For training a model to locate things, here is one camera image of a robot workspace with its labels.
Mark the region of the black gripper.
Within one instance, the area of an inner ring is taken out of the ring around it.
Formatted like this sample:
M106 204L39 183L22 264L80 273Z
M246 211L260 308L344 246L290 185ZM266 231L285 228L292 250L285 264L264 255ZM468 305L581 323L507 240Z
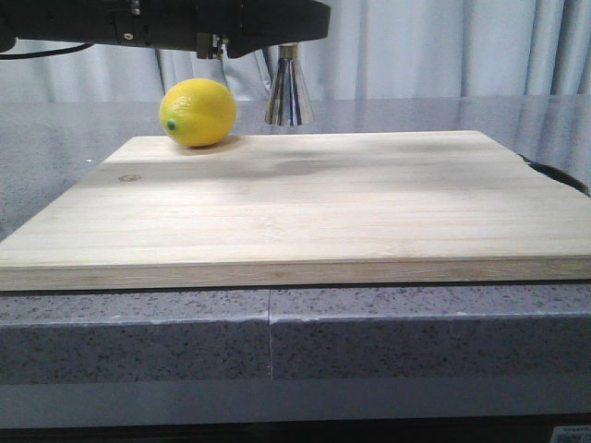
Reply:
M20 40L190 51L239 58L262 48L325 38L331 9L319 1L4 1L1 56Z

